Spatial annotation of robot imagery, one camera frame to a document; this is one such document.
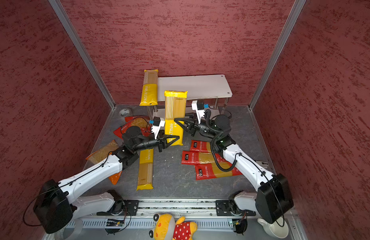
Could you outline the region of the white two-tier shelf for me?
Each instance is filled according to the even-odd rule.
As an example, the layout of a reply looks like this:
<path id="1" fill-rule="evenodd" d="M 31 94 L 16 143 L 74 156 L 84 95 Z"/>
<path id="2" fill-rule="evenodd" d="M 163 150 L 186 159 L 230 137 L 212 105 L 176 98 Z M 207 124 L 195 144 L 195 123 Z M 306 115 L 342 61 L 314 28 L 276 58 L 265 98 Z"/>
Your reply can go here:
<path id="1" fill-rule="evenodd" d="M 158 106 L 147 107 L 148 116 L 165 117 L 165 96 L 166 90 L 187 92 L 187 100 L 213 100 L 210 104 L 212 111 L 211 116 L 220 114 L 218 110 L 218 101 L 224 100 L 222 111 L 224 112 L 229 98 L 233 92 L 228 84 L 225 75 L 202 75 L 202 76 L 185 76 L 185 77 L 160 77 L 158 78 Z"/>

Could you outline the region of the clear tape roll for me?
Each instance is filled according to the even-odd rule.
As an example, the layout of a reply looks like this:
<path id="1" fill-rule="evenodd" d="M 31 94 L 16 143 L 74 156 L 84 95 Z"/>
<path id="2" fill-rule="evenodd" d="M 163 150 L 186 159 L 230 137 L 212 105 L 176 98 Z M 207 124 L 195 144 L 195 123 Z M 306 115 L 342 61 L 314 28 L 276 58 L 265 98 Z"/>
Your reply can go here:
<path id="1" fill-rule="evenodd" d="M 76 240 L 83 230 L 82 219 L 75 219 L 58 232 L 54 233 L 55 240 Z"/>

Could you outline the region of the red macaroni bag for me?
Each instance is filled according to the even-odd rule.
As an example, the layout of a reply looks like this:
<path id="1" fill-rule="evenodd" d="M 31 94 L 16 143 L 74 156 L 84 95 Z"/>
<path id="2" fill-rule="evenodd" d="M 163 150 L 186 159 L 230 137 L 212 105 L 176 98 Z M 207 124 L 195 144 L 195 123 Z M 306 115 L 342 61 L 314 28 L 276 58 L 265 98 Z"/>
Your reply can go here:
<path id="1" fill-rule="evenodd" d="M 126 117 L 126 123 L 121 127 L 117 128 L 113 131 L 114 135 L 119 137 L 120 139 L 123 138 L 123 134 L 130 128 L 137 126 L 141 129 L 142 134 L 148 137 L 152 131 L 152 125 L 150 124 L 150 118 L 148 116 L 134 116 L 134 117 Z"/>

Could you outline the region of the aluminium corner post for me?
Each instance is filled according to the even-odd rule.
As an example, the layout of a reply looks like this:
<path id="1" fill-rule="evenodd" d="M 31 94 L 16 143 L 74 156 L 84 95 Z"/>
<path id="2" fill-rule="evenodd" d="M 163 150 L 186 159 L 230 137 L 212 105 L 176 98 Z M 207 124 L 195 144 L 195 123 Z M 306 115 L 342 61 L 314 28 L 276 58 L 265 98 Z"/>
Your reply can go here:
<path id="1" fill-rule="evenodd" d="M 108 104 L 110 105 L 111 109 L 114 110 L 116 108 L 116 102 L 114 101 L 112 95 L 110 94 L 106 84 L 101 77 L 99 71 L 97 70 L 93 60 L 91 59 L 88 51 L 86 50 L 84 44 L 82 43 L 77 31 L 75 30 L 72 22 L 70 21 L 61 1 L 58 0 L 49 0 L 48 1 L 56 13 L 58 19 L 62 23 L 65 31 L 67 32 L 69 38 L 73 42 L 76 50 L 78 51 L 79 55 L 81 56 L 82 60 L 84 61 L 87 69 L 89 70 L 91 76 L 94 78 L 95 82 L 97 83 L 101 93 L 107 100 Z"/>
<path id="2" fill-rule="evenodd" d="M 276 45 L 272 51 L 272 54 L 270 56 L 270 59 L 267 63 L 267 66 L 264 70 L 264 73 L 260 79 L 260 82 L 258 84 L 258 87 L 252 97 L 252 100 L 249 104 L 249 110 L 251 112 L 254 112 L 254 109 L 255 109 L 255 106 L 260 98 L 260 95 L 263 91 L 263 89 L 265 88 L 265 85 L 273 71 L 273 68 L 275 67 L 276 63 L 277 63 L 277 60 L 280 56 L 280 54 L 282 53 L 283 51 L 283 48 L 289 38 L 289 35 L 290 33 L 292 32 L 295 24 L 296 24 L 296 21 L 304 7 L 306 3 L 306 0 L 295 0 L 294 1 L 294 4 L 291 8 L 291 11 L 287 17 L 287 20 L 283 26 L 283 29 L 280 33 L 280 36 L 276 42 Z"/>

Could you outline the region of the red spaghetti bag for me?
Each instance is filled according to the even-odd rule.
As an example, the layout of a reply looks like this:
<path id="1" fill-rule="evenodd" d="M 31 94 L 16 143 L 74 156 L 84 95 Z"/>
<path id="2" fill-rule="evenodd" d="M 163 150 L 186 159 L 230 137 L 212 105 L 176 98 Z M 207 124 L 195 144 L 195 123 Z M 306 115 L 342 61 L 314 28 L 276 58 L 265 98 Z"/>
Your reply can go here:
<path id="1" fill-rule="evenodd" d="M 212 153 L 183 151 L 182 161 L 183 165 L 203 165 L 215 163 Z"/>
<path id="2" fill-rule="evenodd" d="M 216 163 L 195 165 L 195 170 L 197 181 L 242 175 L 237 168 L 233 168 L 229 172 L 223 172 L 217 167 Z"/>
<path id="3" fill-rule="evenodd" d="M 190 151 L 200 153 L 211 153 L 211 144 L 209 142 L 192 140 Z"/>

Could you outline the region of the yellow plush toy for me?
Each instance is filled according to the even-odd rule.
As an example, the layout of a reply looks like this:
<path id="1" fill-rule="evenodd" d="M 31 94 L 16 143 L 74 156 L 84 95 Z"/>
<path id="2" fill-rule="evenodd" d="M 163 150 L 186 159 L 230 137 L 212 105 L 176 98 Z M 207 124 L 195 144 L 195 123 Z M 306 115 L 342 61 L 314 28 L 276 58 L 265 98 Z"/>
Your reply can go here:
<path id="1" fill-rule="evenodd" d="M 171 214 L 155 214 L 156 226 L 149 231 L 149 236 L 154 240 L 192 240 L 198 230 L 195 222 L 186 222 L 184 216 L 177 221 Z"/>

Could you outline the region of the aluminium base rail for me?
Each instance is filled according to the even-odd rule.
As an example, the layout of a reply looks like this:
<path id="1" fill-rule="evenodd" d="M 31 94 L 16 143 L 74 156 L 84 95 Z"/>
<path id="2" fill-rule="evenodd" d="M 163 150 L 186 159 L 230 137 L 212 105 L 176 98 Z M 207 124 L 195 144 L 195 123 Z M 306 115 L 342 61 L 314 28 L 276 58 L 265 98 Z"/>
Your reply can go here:
<path id="1" fill-rule="evenodd" d="M 83 216 L 83 228 L 116 230 L 121 232 L 126 229 L 150 229 L 155 226 L 155 214 L 171 214 L 175 219 L 184 216 L 189 221 L 194 221 L 199 230 L 203 231 L 235 231 L 240 233 L 239 226 L 243 221 L 259 219 L 260 215 L 249 210 L 239 210 L 230 200 L 215 199 L 139 199 L 124 200 L 126 214 L 109 215 L 96 213 Z M 302 223 L 294 211 L 284 215 L 289 227 L 286 238 L 305 240 Z M 53 234 L 45 234 L 45 240 L 55 240 Z"/>

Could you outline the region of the aluminium corner post left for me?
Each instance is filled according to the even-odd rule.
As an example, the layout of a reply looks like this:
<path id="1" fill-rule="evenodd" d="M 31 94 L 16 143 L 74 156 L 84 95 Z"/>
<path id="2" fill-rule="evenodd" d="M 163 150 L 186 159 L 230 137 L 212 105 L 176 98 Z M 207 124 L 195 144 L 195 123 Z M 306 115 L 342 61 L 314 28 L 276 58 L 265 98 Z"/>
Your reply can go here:
<path id="1" fill-rule="evenodd" d="M 48 1 L 56 13 L 58 19 L 62 23 L 65 31 L 67 32 L 69 38 L 73 42 L 76 50 L 78 51 L 79 55 L 81 56 L 82 60 L 84 61 L 87 69 L 89 70 L 91 76 L 94 78 L 95 82 L 97 83 L 101 93 L 107 100 L 108 104 L 110 105 L 111 109 L 114 110 L 116 108 L 116 102 L 114 101 L 112 95 L 110 94 L 106 84 L 101 77 L 99 71 L 97 70 L 93 60 L 91 59 L 88 51 L 86 50 L 84 44 L 82 43 L 77 31 L 75 30 L 72 22 L 70 21 L 61 1 L 58 0 L 49 0 Z"/>

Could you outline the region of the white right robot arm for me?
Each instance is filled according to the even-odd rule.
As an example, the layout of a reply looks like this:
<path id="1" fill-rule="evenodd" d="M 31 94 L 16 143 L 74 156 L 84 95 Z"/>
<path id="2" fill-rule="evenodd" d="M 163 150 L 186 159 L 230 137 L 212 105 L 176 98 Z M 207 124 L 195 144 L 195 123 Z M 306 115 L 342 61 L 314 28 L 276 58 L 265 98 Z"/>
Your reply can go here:
<path id="1" fill-rule="evenodd" d="M 245 192 L 238 193 L 234 196 L 238 209 L 257 212 L 269 224 L 283 219 L 285 213 L 294 206 L 287 178 L 261 167 L 239 147 L 230 136 L 231 125 L 227 116 L 218 115 L 213 120 L 208 114 L 205 116 L 205 120 L 176 118 L 175 123 L 191 135 L 198 132 L 211 139 L 212 156 L 221 155 L 231 163 L 229 168 L 217 164 L 218 169 L 222 172 L 237 169 L 252 184 L 257 192 L 256 197 L 249 199 Z"/>

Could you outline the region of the aluminium corner post right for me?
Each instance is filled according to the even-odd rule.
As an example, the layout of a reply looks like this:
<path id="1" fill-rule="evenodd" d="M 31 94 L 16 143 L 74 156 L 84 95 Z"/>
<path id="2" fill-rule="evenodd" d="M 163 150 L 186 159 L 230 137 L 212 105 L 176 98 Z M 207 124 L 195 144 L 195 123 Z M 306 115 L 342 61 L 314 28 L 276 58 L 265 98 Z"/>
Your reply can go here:
<path id="1" fill-rule="evenodd" d="M 289 35 L 290 33 L 292 32 L 295 24 L 296 24 L 296 21 L 304 7 L 306 3 L 306 0 L 295 0 L 294 1 L 294 4 L 291 8 L 291 11 L 287 17 L 287 20 L 283 26 L 283 29 L 280 33 L 280 36 L 276 42 L 276 45 L 272 51 L 272 54 L 270 56 L 270 59 L 267 63 L 267 66 L 264 70 L 264 73 L 260 79 L 260 82 L 258 84 L 258 87 L 252 97 L 252 100 L 249 104 L 249 110 L 251 112 L 254 112 L 254 109 L 255 109 L 255 106 L 260 98 L 260 95 L 263 91 L 263 89 L 265 88 L 265 85 L 273 71 L 273 68 L 275 67 L 276 63 L 277 63 L 277 60 L 280 56 L 280 54 L 282 53 L 283 51 L 283 48 L 289 38 Z"/>

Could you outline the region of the orange macaroni bag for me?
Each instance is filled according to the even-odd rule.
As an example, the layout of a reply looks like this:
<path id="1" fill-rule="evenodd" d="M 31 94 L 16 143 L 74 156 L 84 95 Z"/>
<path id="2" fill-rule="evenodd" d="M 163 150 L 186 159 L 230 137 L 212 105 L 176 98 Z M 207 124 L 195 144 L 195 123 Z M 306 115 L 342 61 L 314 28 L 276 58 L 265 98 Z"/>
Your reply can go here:
<path id="1" fill-rule="evenodd" d="M 108 143 L 103 148 L 97 150 L 96 152 L 89 155 L 86 160 L 91 162 L 92 164 L 100 163 L 101 161 L 105 160 L 107 157 L 107 154 L 110 152 L 116 150 L 119 147 L 117 142 L 115 140 L 112 140 L 110 143 Z M 121 177 L 122 172 L 116 173 L 109 177 L 109 180 L 113 185 L 116 185 Z"/>

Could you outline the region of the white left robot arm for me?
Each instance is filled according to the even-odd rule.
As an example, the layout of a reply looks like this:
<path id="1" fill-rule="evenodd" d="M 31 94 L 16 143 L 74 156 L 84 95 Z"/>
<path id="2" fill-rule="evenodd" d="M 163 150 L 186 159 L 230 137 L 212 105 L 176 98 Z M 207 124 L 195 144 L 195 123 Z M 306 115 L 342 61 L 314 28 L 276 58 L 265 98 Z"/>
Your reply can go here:
<path id="1" fill-rule="evenodd" d="M 104 179 L 131 166 L 139 158 L 139 151 L 153 148 L 162 151 L 179 138 L 166 135 L 164 131 L 146 137 L 139 127 L 130 127 L 123 136 L 123 144 L 109 151 L 98 164 L 59 182 L 45 182 L 36 198 L 33 212 L 47 234 L 56 233 L 70 221 L 90 214 L 126 214 L 124 199 L 114 190 L 91 197 L 83 197 L 83 194 Z"/>

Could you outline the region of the white ceramic cup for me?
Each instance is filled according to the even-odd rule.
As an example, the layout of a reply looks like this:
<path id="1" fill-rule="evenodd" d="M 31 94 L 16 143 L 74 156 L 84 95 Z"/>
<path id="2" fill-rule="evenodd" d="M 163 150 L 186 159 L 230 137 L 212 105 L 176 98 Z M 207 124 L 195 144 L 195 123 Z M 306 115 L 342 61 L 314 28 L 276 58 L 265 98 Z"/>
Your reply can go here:
<path id="1" fill-rule="evenodd" d="M 289 227 L 283 217 L 277 219 L 274 223 L 269 224 L 264 219 L 257 219 L 258 224 L 262 226 L 265 233 L 270 237 L 285 239 L 289 235 Z"/>

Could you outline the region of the red spaghetti bag front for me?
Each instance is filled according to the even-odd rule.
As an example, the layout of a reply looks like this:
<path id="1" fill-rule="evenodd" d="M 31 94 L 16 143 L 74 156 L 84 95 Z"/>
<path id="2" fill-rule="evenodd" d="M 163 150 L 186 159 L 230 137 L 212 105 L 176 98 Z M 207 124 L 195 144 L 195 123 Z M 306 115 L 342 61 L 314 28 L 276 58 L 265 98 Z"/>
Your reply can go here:
<path id="1" fill-rule="evenodd" d="M 242 175 L 237 168 L 233 168 L 229 172 L 223 172 L 217 167 L 216 163 L 195 165 L 195 170 L 197 181 Z"/>

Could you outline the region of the red spaghetti bag middle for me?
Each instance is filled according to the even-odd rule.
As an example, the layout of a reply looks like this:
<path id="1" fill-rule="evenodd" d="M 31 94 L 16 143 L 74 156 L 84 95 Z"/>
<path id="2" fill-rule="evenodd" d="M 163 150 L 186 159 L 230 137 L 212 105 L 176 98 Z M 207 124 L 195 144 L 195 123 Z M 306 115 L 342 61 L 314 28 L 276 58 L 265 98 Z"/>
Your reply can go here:
<path id="1" fill-rule="evenodd" d="M 182 161 L 183 165 L 203 165 L 215 163 L 212 153 L 183 151 Z"/>

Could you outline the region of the red spaghetti bag back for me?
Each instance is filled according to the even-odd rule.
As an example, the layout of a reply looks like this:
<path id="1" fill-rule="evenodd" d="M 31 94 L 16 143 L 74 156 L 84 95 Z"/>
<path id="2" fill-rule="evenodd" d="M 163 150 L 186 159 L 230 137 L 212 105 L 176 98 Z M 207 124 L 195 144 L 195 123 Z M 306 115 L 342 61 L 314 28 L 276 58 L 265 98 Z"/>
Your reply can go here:
<path id="1" fill-rule="evenodd" d="M 192 140 L 190 151 L 200 153 L 211 153 L 211 144 L 209 142 Z"/>

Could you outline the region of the yellow spaghetti bag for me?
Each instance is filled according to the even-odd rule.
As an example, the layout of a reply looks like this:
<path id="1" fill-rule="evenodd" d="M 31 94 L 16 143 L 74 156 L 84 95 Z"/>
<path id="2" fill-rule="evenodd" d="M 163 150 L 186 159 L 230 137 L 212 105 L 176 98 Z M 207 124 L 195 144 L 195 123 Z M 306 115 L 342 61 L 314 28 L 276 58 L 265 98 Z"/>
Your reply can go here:
<path id="1" fill-rule="evenodd" d="M 165 134 L 179 136 L 173 146 L 183 145 L 184 130 L 175 122 L 176 118 L 184 118 L 186 114 L 188 92 L 165 91 Z"/>
<path id="2" fill-rule="evenodd" d="M 153 187 L 153 164 L 154 150 L 143 150 L 140 152 L 139 175 L 137 191 L 152 190 Z"/>
<path id="3" fill-rule="evenodd" d="M 144 70 L 144 73 L 140 106 L 156 106 L 158 104 L 159 70 Z"/>

